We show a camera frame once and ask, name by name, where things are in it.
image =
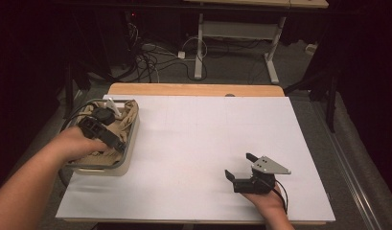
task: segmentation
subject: beige bag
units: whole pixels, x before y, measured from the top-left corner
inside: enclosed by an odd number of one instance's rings
[[[91,101],[97,107],[105,107],[105,101]],[[124,107],[118,108],[121,116],[115,116],[115,122],[106,126],[108,130],[113,132],[120,140],[127,144],[125,152],[118,152],[110,149],[104,152],[92,152],[82,159],[69,162],[67,167],[79,168],[80,172],[104,172],[106,169],[116,169],[123,165],[126,160],[130,161],[130,155],[136,137],[137,127],[139,126],[139,106],[135,100],[124,101]],[[93,105],[88,105],[79,114],[77,123],[84,117],[90,115],[94,110]]]

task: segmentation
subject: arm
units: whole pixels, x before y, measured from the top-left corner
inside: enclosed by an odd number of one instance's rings
[[[36,229],[58,170],[68,161],[106,150],[78,127],[65,129],[26,162],[0,189],[0,229]]]
[[[270,192],[266,195],[242,194],[249,199],[258,209],[262,217],[265,218],[271,230],[291,230],[294,229],[288,221],[288,216],[283,209],[282,200],[275,193]]]

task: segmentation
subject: wooden table edge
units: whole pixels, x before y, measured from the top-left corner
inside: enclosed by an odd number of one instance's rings
[[[285,97],[278,85],[113,83],[113,95]]]
[[[246,225],[259,225],[265,224],[265,221],[228,221],[228,220],[164,220],[164,219],[117,219],[117,218],[62,218],[67,222],[99,222],[99,223],[172,223],[172,224],[246,224]],[[325,225],[327,221],[314,220],[314,221],[291,221],[293,225],[307,225],[318,226]]]

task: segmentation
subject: gray carpet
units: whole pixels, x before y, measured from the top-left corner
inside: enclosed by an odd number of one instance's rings
[[[267,50],[268,47],[269,45],[263,42],[254,49],[242,49],[229,53],[215,51],[212,47],[208,50],[211,57],[207,56],[204,60],[207,68],[205,80],[200,82],[189,80],[184,65],[175,64],[158,71],[157,74],[152,74],[152,82],[270,84],[262,62],[262,51]],[[288,47],[279,46],[274,57],[274,64],[282,87],[301,80],[311,60],[311,56],[304,53],[305,47],[306,44],[303,42]],[[172,59],[166,56],[157,56],[157,58],[159,62]],[[180,60],[180,62],[186,63],[189,73],[193,73],[194,63],[192,61]],[[79,104],[90,99],[101,98],[108,88],[108,84],[93,83],[91,90],[76,93],[75,102]],[[35,137],[19,164],[22,164],[58,133],[65,112],[64,97],[59,95],[59,98],[62,104],[57,113]],[[332,134],[324,126],[322,103],[310,102],[307,92],[304,91],[292,93],[290,99],[336,217],[336,222],[321,226],[296,225],[296,229],[392,229],[392,195],[360,142],[357,131],[346,113],[343,101],[337,98],[335,134]],[[351,173],[355,176],[356,185],[352,185]],[[360,208],[360,201],[363,199],[357,198],[358,189],[365,193],[365,198],[372,208],[370,218],[367,215],[369,211],[364,213]],[[39,228],[92,229],[95,223],[66,222],[55,218],[63,192],[64,188],[58,180]]]

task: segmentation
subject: forearm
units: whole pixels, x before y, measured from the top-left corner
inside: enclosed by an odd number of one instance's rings
[[[269,230],[294,229],[294,227],[288,220],[288,216],[286,215],[284,210],[273,210],[269,214],[266,214],[264,217]]]
[[[0,229],[36,229],[62,162],[44,148],[0,189]]]

